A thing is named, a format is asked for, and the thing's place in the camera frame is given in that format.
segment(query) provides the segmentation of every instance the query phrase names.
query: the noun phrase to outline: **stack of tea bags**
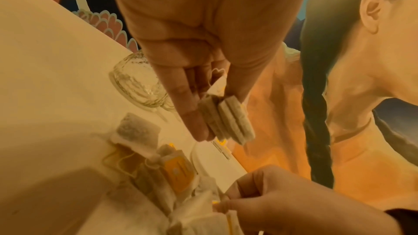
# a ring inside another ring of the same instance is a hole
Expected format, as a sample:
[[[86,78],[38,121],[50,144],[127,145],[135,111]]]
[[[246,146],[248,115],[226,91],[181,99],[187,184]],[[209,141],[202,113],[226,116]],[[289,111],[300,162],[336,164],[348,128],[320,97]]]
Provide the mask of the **stack of tea bags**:
[[[157,148],[159,128],[128,114],[111,141],[146,157],[107,193],[78,235],[243,235],[236,212],[213,212],[221,201],[216,181],[199,176],[184,153]]]
[[[223,98],[208,94],[200,100],[198,107],[218,140],[232,138],[243,146],[255,139],[247,113],[235,96]]]

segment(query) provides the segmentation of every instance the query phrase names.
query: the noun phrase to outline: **dark braided hair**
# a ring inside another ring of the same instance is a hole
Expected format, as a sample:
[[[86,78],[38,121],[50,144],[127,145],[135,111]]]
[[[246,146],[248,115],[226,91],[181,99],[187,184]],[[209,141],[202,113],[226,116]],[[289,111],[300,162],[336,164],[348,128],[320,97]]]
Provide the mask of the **dark braided hair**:
[[[334,186],[334,175],[323,92],[347,34],[360,19],[360,3],[361,0],[309,0],[301,34],[306,153],[312,181],[329,188]]]

